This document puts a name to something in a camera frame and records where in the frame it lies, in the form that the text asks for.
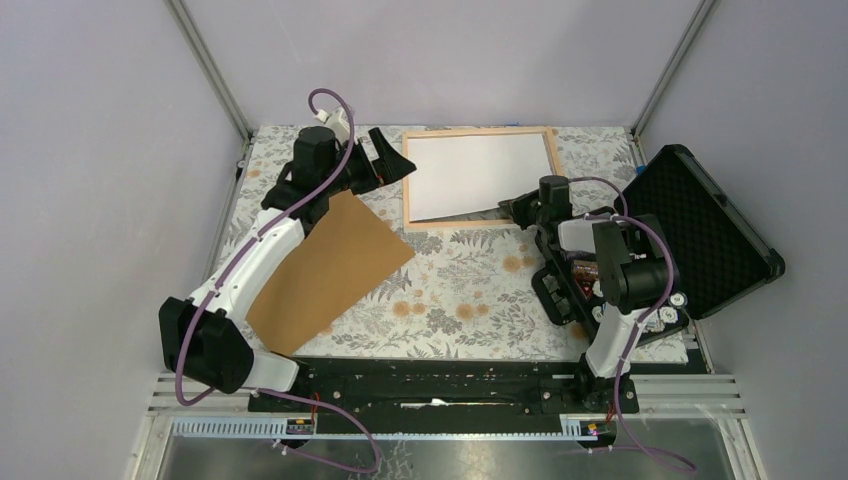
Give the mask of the brown cardboard backing board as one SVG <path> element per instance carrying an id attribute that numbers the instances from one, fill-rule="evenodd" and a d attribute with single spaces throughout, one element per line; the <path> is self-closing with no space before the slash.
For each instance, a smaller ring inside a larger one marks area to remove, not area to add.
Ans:
<path id="1" fill-rule="evenodd" d="M 266 349 L 291 355 L 414 255 L 363 201 L 340 193 L 265 282 L 247 323 Z"/>

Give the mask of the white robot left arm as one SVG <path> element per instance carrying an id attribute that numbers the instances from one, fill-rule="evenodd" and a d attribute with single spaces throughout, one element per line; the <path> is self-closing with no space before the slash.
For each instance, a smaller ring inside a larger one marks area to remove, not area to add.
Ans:
<path id="1" fill-rule="evenodd" d="M 319 111 L 317 117 L 319 125 L 298 132 L 292 159 L 224 264 L 188 298 L 169 297 L 160 307 L 163 359 L 176 376 L 176 396 L 183 405 L 200 400 L 184 393 L 186 378 L 205 385 L 208 392 L 272 390 L 272 398 L 288 411 L 307 404 L 311 387 L 298 376 L 298 363 L 254 349 L 237 324 L 286 257 L 328 215 L 332 197 L 369 193 L 417 169 L 379 128 L 368 132 L 377 153 L 370 159 L 343 108 Z"/>

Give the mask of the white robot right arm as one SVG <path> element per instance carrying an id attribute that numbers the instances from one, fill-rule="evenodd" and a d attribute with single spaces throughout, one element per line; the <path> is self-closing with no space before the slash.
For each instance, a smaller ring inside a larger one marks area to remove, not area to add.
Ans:
<path id="1" fill-rule="evenodd" d="M 531 285 L 549 320 L 588 325 L 595 310 L 602 312 L 587 331 L 586 377 L 573 386 L 577 405 L 597 412 L 613 398 L 608 379 L 628 371 L 647 318 L 669 299 L 678 272 L 655 217 L 631 216 L 624 195 L 613 207 L 575 214 L 570 187 L 577 181 L 543 176 L 537 189 L 498 207 L 521 229 L 536 230 L 544 265 Z"/>

